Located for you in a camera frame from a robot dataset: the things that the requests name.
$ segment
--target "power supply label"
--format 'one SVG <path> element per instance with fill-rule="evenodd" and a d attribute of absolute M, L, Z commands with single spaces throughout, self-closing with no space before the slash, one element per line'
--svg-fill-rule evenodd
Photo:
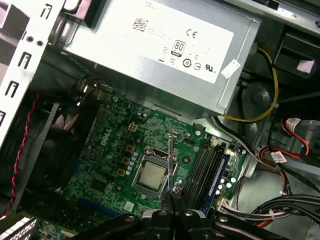
<path fill-rule="evenodd" d="M 116 48 L 215 83 L 234 33 L 152 0 L 122 0 Z M 108 12 L 108 15 L 119 14 Z"/>

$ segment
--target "screw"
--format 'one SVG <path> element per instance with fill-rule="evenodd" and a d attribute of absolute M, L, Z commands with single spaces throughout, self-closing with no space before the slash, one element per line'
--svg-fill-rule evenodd
<path fill-rule="evenodd" d="M 190 217 L 190 216 L 192 216 L 194 213 L 193 213 L 192 211 L 186 211 L 184 214 L 185 214 L 186 216 Z"/>
<path fill-rule="evenodd" d="M 134 216 L 128 216 L 126 219 L 125 219 L 125 221 L 126 222 L 132 222 L 132 221 L 134 221 L 136 218 L 134 217 Z"/>
<path fill-rule="evenodd" d="M 158 214 L 159 214 L 160 216 L 165 216 L 165 215 L 167 215 L 166 211 L 160 211 Z"/>
<path fill-rule="evenodd" d="M 219 221 L 222 223 L 226 223 L 226 222 L 228 222 L 228 218 L 226 218 L 225 216 L 220 216 Z"/>

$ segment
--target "capacitor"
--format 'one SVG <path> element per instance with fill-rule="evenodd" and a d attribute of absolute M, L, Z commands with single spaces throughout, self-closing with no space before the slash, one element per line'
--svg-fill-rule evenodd
<path fill-rule="evenodd" d="M 114 134 L 119 137 L 122 134 L 122 131 L 120 129 L 115 130 Z"/>
<path fill-rule="evenodd" d="M 112 147 L 115 147 L 117 145 L 118 145 L 118 141 L 117 140 L 114 140 L 114 141 L 111 142 L 111 146 Z"/>
<path fill-rule="evenodd" d="M 113 154 L 112 152 L 108 152 L 105 157 L 106 157 L 107 159 L 110 159 L 110 158 L 113 157 L 113 155 L 114 155 L 114 154 Z"/>

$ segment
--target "blue ram stick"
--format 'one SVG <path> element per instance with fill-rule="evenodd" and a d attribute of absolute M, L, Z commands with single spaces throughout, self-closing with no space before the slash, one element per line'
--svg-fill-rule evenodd
<path fill-rule="evenodd" d="M 220 180 L 226 170 L 226 167 L 227 167 L 227 164 L 229 161 L 229 157 L 230 157 L 229 155 L 223 155 L 221 162 L 219 164 L 219 167 L 214 175 L 214 178 L 210 183 L 209 192 L 205 196 L 205 198 L 203 200 L 203 204 L 200 208 L 200 211 L 202 211 L 205 215 L 208 214 L 209 209 L 215 199 L 216 190 L 217 190 L 218 185 L 220 184 Z"/>

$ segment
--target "barcode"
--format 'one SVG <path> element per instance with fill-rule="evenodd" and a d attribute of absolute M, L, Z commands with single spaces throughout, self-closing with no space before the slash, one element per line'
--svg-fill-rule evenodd
<path fill-rule="evenodd" d="M 291 124 L 294 124 L 297 120 L 295 118 L 289 118 L 287 121 Z"/>
<path fill-rule="evenodd" d="M 144 32 L 147 29 L 148 20 L 144 20 L 142 17 L 137 17 L 133 24 L 133 29 L 140 32 Z"/>
<path fill-rule="evenodd" d="M 283 158 L 283 156 L 282 156 L 282 154 L 281 153 L 275 153 L 275 156 L 276 156 L 276 158 L 277 159 L 282 159 Z"/>

